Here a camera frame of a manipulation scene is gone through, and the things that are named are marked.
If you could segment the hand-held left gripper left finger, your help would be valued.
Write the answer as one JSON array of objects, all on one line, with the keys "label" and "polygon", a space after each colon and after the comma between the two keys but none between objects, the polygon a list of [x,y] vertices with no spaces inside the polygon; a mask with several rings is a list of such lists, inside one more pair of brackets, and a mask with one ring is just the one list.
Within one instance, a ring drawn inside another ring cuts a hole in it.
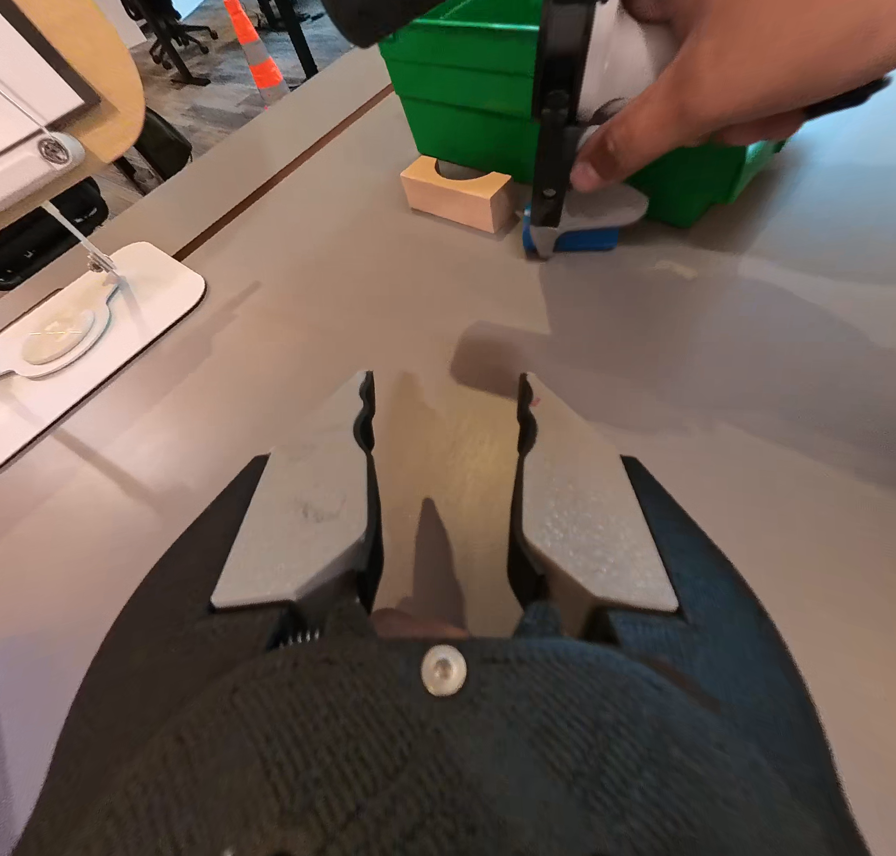
[{"label": "hand-held left gripper left finger", "polygon": [[356,372],[268,454],[211,594],[216,610],[323,611],[352,583],[373,609],[384,569],[375,377]]}]

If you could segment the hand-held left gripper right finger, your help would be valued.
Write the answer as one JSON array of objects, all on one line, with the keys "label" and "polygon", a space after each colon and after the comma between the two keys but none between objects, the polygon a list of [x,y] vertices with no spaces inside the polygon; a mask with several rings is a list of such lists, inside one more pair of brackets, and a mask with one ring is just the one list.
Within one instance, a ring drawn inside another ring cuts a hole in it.
[{"label": "hand-held left gripper right finger", "polygon": [[674,616],[671,582],[616,447],[533,373],[517,394],[509,583],[522,609],[556,608],[568,636],[600,614]]}]

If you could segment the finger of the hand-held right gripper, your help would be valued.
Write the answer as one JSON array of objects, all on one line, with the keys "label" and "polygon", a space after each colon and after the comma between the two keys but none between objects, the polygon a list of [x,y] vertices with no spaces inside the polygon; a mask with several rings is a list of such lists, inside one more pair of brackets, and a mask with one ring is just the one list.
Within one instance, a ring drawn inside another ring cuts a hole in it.
[{"label": "finger of the hand-held right gripper", "polygon": [[[547,201],[541,196],[535,197],[530,201],[532,210],[533,208],[541,209],[542,203],[547,203]],[[612,185],[594,193],[569,191],[566,194],[559,221],[555,225],[536,223],[531,216],[533,239],[540,249],[546,249],[552,247],[558,233],[564,231],[610,227],[618,227],[621,231],[622,228],[642,220],[647,214],[648,207],[648,196],[624,183]],[[540,260],[550,258],[543,259],[526,254],[530,258]]]}]

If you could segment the blue wooden cylinder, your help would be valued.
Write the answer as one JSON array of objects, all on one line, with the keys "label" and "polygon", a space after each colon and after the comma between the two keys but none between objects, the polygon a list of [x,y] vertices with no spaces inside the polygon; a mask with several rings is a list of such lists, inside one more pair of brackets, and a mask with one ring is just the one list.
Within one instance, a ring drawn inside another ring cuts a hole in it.
[{"label": "blue wooden cylinder", "polygon": [[532,235],[532,206],[527,204],[522,214],[521,240],[524,250],[536,257],[547,258],[554,254],[603,252],[616,248],[619,242],[618,227],[569,230],[558,233],[554,245],[540,249]]}]

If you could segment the green plastic bin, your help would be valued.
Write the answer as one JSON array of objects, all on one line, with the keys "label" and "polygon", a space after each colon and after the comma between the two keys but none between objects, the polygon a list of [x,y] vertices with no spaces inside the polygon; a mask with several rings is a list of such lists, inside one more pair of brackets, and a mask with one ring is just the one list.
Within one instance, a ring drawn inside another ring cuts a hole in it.
[{"label": "green plastic bin", "polygon": [[[543,0],[447,0],[379,50],[422,155],[530,185],[532,89]],[[650,220],[686,229],[733,203],[785,146],[681,148],[627,179]]]}]

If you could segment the natural wooden plank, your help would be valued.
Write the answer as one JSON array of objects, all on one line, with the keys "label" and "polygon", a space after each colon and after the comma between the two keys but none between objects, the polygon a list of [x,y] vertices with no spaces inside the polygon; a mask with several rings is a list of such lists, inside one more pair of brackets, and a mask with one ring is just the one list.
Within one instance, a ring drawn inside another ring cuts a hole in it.
[{"label": "natural wooden plank", "polygon": [[478,232],[497,234],[517,217],[512,178],[462,168],[448,176],[435,157],[421,155],[399,175],[409,208]]}]

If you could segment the person's right hand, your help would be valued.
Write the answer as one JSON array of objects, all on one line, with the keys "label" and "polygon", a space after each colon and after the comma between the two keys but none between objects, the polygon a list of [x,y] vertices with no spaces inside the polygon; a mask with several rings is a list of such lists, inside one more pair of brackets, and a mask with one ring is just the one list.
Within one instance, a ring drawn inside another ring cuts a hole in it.
[{"label": "person's right hand", "polygon": [[895,66],[894,0],[623,0],[679,42],[656,81],[582,145],[571,184],[593,192],[678,148],[782,140],[808,107]]}]

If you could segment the brown-edged office desk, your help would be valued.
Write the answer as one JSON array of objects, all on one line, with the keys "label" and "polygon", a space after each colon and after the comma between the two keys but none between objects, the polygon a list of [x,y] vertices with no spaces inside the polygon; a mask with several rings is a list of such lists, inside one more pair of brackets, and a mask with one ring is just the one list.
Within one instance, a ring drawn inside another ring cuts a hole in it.
[{"label": "brown-edged office desk", "polygon": [[319,69],[308,45],[308,40],[302,28],[303,21],[313,21],[322,17],[318,15],[298,12],[293,0],[256,0],[268,28],[272,31],[285,32],[297,55],[302,67],[305,79],[314,77]]}]

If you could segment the orange traffic cone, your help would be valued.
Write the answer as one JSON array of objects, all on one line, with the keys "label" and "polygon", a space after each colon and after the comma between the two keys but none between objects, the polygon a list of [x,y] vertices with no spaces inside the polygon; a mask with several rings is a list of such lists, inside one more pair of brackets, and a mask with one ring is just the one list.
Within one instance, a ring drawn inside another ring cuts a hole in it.
[{"label": "orange traffic cone", "polygon": [[237,35],[253,82],[265,105],[271,107],[290,93],[282,72],[264,45],[240,0],[223,0],[223,6]]}]

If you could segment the black office chair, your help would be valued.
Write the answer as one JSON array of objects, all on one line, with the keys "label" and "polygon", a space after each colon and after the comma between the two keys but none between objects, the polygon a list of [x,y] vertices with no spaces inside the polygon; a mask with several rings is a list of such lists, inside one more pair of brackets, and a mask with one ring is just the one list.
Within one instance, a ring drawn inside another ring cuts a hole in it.
[{"label": "black office chair", "polygon": [[208,55],[210,49],[197,39],[196,33],[205,33],[211,41],[216,42],[218,32],[208,25],[185,23],[180,12],[175,9],[173,0],[131,2],[139,9],[143,21],[147,22],[155,35],[156,41],[151,48],[154,62],[165,70],[176,70],[183,84],[207,84],[205,79],[196,77],[188,70],[178,48],[186,49],[195,45],[201,54]]},{"label": "black office chair", "polygon": [[[194,157],[186,136],[147,109],[135,145],[97,175],[63,191],[52,204],[84,235],[94,234],[142,196],[170,180]],[[42,208],[1,232],[1,292],[16,289],[76,243],[74,235]]]}]

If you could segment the printed instruction sheet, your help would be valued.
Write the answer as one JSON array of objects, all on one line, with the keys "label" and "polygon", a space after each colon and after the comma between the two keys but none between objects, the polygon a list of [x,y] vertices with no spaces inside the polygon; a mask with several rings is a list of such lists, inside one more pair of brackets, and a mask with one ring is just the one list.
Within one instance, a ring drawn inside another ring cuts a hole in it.
[{"label": "printed instruction sheet", "polygon": [[101,101],[13,0],[1,0],[1,92],[2,154]]}]

